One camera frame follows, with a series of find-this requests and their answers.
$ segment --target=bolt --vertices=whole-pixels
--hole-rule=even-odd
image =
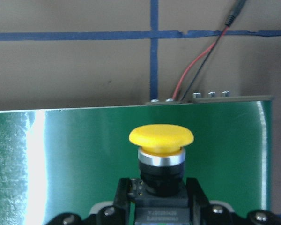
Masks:
[[[116,211],[116,210],[115,210],[114,207],[108,207],[108,208],[105,209],[104,215],[106,215],[106,216],[111,216],[111,215],[114,214],[115,211]]]
[[[75,221],[75,216],[72,214],[66,218],[64,218],[64,220],[62,221],[63,225],[67,225],[67,224],[71,224]]]
[[[215,92],[209,92],[209,93],[208,93],[208,97],[209,97],[209,98],[215,97]]]
[[[224,212],[224,209],[220,205],[215,205],[214,207],[212,207],[212,212],[222,214]]]
[[[192,98],[200,98],[201,97],[201,93],[200,92],[195,92],[192,94]]]
[[[229,96],[230,96],[230,91],[223,91],[223,92],[221,93],[221,96],[222,96],[222,97],[229,97]]]
[[[258,221],[267,221],[267,216],[266,216],[266,214],[263,213],[263,212],[256,212],[255,218],[256,218]]]

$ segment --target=silver metal ring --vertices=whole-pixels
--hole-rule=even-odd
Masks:
[[[138,149],[138,159],[144,164],[152,166],[174,166],[185,161],[185,150],[181,149],[181,153],[173,156],[152,156],[144,153],[141,148]]]

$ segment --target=yellow button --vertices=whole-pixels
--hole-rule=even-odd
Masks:
[[[194,140],[192,132],[182,126],[172,124],[150,124],[135,128],[129,141],[141,146],[150,155],[175,155],[181,147]]]

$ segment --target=vertical blue tape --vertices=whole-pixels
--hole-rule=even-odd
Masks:
[[[158,0],[151,0],[151,30],[158,30]],[[151,39],[150,49],[150,99],[158,98],[158,39]]]

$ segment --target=gray wall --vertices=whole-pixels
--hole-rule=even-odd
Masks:
[[[233,2],[160,0],[159,30],[220,30]],[[151,30],[149,0],[0,0],[0,32],[133,30]],[[281,0],[248,0],[231,30],[281,30]],[[213,41],[159,40],[161,100]],[[139,105],[149,101],[149,74],[149,39],[0,41],[0,110]],[[192,92],[223,90],[275,97],[272,210],[281,213],[281,37],[225,36]]]

